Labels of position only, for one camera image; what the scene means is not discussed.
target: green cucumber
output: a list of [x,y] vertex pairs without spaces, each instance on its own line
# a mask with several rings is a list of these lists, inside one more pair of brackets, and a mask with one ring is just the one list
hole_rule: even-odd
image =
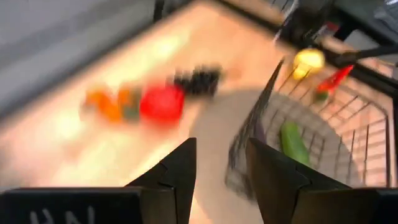
[[311,167],[310,154],[301,138],[299,127],[291,121],[286,121],[280,128],[282,151],[286,156]]

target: table surface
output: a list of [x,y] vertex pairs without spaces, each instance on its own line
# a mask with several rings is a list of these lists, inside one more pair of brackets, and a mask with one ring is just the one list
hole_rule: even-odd
[[[269,31],[214,2],[197,1],[189,5],[4,121],[0,126],[4,159],[1,186],[123,186],[129,183],[189,137],[192,125],[208,102],[189,103],[180,126],[165,132],[141,123],[110,125],[82,113],[86,89],[95,83],[106,83],[117,89],[124,82],[134,85],[163,82],[176,68],[191,70],[198,64],[214,63],[220,64],[227,74],[219,94],[261,89],[279,60],[295,53],[288,45],[274,46],[272,38]],[[331,47],[334,44],[342,48],[334,40],[329,42]],[[327,68],[327,73],[331,72],[333,68]],[[345,85],[378,102],[392,122],[392,100],[388,96],[352,78]],[[377,113],[370,110],[365,116],[366,120],[379,119]],[[363,119],[360,116],[353,122]],[[393,142],[392,126],[390,131]],[[227,153],[224,152],[224,157],[219,153],[221,161],[226,160]],[[216,194],[217,190],[203,190],[207,185],[204,183],[221,186],[223,180],[213,179],[212,175],[214,169],[225,169],[224,165],[215,165],[212,171],[204,167],[205,164],[199,157],[192,223],[221,223],[226,216],[230,222],[224,223],[261,223],[258,208],[252,203],[225,190],[222,194]],[[224,211],[214,216],[209,213],[209,207]]]

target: wire basket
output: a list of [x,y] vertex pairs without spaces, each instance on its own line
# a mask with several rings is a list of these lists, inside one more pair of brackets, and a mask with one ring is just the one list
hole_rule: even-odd
[[267,0],[271,6],[278,8],[280,11],[285,13],[292,7],[294,0]]
[[273,74],[236,135],[229,150],[227,186],[252,197],[246,141],[255,137],[280,150],[280,127],[286,120],[299,125],[313,169],[350,187],[390,186],[386,110],[353,89],[358,81],[350,77],[327,102],[317,103],[315,87],[335,69],[300,81],[292,78],[294,70],[287,65]]

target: dark berries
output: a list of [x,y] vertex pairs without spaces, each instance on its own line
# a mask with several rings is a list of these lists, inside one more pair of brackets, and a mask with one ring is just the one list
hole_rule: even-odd
[[174,84],[178,85],[187,96],[214,96],[220,80],[221,69],[197,67],[192,75],[176,73]]

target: toy fruit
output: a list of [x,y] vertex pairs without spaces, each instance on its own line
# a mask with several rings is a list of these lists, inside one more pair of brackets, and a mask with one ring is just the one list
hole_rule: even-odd
[[286,156],[306,166],[311,166],[310,154],[301,138],[297,124],[286,121],[280,128],[280,138],[282,151]]
[[122,121],[122,112],[119,105],[115,102],[107,102],[101,105],[99,112],[110,122]]
[[354,65],[344,67],[337,72],[335,72],[331,77],[323,80],[321,84],[318,85],[315,91],[315,99],[318,101],[325,101],[339,86],[341,81],[352,71]]
[[221,76],[218,67],[197,67],[187,75],[176,74],[174,84],[178,85],[186,96],[214,96]]
[[293,66],[293,78],[300,80],[319,72],[325,66],[325,56],[317,49],[304,49],[294,57]]
[[141,98],[139,114],[158,125],[175,124],[182,116],[183,104],[184,93],[180,87],[151,87]]
[[137,119],[139,117],[139,99],[141,97],[141,93],[139,90],[135,90],[129,87],[122,87],[119,89],[118,93],[118,105],[123,114],[123,118]]
[[86,92],[85,106],[99,107],[110,101],[107,88],[95,88]]

